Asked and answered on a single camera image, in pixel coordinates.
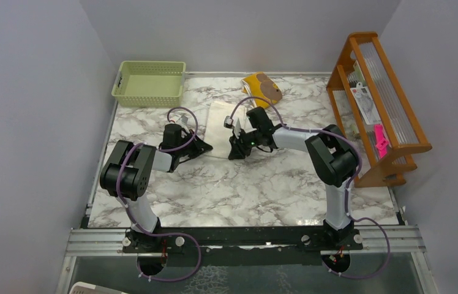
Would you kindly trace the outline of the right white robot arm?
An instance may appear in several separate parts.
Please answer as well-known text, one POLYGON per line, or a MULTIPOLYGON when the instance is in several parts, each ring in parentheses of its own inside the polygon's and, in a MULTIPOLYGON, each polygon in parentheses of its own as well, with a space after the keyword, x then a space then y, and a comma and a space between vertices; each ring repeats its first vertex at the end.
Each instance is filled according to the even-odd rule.
POLYGON ((228 159, 245 159, 254 148, 293 149, 306 152, 319 179, 325 184, 326 216, 323 221, 323 242, 338 249, 352 235, 349 188, 361 163, 354 147, 346 141, 340 129, 328 125, 324 129, 302 130, 274 125, 262 107, 247 112, 253 130, 246 132, 238 119, 227 116, 224 127, 231 129, 228 159))

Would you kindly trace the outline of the green plastic basket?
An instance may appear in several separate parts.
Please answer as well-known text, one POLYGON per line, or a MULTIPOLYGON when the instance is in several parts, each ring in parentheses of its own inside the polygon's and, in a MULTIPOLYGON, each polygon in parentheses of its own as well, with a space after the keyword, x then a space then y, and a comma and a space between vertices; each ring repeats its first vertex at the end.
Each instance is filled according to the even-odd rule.
POLYGON ((123 61, 111 95, 122 107, 178 107, 185 76, 182 61, 123 61))

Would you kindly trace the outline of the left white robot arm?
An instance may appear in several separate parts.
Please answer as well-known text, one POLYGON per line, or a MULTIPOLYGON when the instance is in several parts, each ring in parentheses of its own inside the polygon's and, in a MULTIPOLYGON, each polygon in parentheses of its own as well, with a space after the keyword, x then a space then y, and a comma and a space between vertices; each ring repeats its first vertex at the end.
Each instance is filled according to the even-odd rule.
POLYGON ((159 146, 170 152, 120 140, 100 173, 101 188, 128 209, 127 215, 132 223, 127 237, 130 243, 150 252, 157 250, 162 243, 162 235, 158 232, 160 220, 145 196, 151 172, 172 173, 181 163, 213 150, 192 129, 187 130, 176 123, 165 125, 159 146))

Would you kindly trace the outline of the yellow bear towel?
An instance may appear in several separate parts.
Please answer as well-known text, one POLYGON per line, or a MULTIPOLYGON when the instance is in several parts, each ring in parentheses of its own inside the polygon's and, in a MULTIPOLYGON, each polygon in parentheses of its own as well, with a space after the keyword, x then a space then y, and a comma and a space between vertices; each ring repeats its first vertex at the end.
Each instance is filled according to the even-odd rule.
POLYGON ((260 97, 272 104, 277 104, 283 98, 279 87, 264 72, 256 72, 243 78, 242 85, 243 93, 260 97))

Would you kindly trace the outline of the white towel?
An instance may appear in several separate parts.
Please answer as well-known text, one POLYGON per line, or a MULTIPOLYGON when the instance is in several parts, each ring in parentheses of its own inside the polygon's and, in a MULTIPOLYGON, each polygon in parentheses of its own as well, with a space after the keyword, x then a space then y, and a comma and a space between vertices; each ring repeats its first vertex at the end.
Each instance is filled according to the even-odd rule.
POLYGON ((230 116, 235 108, 235 104, 223 101, 213 101, 208 111, 206 130, 203 141, 213 147, 206 153, 209 157, 228 159, 231 144, 230 137, 232 130, 224 127, 224 121, 230 116))

